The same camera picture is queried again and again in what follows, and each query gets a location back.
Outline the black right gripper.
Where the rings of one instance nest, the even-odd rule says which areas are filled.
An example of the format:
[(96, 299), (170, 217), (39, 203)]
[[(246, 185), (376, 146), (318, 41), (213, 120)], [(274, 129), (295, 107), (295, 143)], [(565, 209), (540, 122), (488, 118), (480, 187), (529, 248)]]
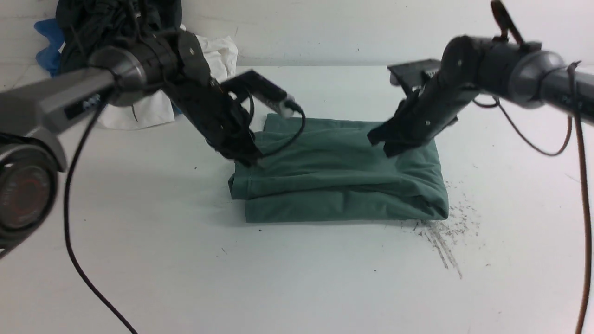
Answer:
[(392, 118), (369, 131), (369, 142), (373, 146), (382, 142), (389, 158), (427, 145), (456, 123), (461, 110), (478, 96), (474, 83), (480, 61), (479, 51), (447, 53), (428, 82), (402, 88), (406, 98)]

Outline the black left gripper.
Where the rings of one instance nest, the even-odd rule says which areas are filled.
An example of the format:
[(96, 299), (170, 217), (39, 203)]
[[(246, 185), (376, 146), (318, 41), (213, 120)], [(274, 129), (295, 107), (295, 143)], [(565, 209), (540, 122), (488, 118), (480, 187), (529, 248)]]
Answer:
[(216, 152), (246, 167), (257, 164), (263, 153), (250, 130), (251, 116), (212, 78), (195, 34), (180, 30), (168, 40), (177, 66), (163, 92)]

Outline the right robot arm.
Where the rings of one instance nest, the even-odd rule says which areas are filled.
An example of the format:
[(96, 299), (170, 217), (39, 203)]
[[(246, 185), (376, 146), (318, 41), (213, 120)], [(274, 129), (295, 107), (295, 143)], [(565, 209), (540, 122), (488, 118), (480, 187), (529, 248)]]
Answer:
[(549, 104), (593, 124), (592, 74), (575, 72), (537, 43), (463, 35), (450, 40), (439, 60), (395, 64), (388, 70), (390, 82), (406, 97), (392, 118), (369, 131), (368, 139), (372, 145), (383, 142), (390, 158), (428, 144), (479, 94), (526, 109)]

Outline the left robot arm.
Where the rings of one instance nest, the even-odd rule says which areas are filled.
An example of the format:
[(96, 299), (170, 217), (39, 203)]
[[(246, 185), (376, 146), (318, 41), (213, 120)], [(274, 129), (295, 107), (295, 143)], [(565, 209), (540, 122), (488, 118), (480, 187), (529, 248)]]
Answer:
[(251, 116), (211, 76), (197, 37), (184, 30), (123, 39), (93, 53), (89, 66), (1, 93), (1, 256), (45, 221), (67, 158), (58, 136), (107, 105), (129, 106), (163, 91), (227, 159), (263, 155)]

